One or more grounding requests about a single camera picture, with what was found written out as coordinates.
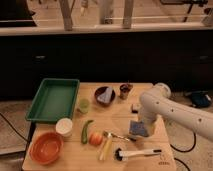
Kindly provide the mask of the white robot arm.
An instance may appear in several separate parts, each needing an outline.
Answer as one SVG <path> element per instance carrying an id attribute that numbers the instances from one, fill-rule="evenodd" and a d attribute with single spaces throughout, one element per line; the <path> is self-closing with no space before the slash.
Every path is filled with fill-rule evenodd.
<path id="1" fill-rule="evenodd" d="M 138 119 L 148 135 L 153 134 L 157 115 L 161 115 L 213 142 L 213 113 L 174 102 L 170 97 L 171 90 L 164 83 L 157 83 L 141 93 Z"/>

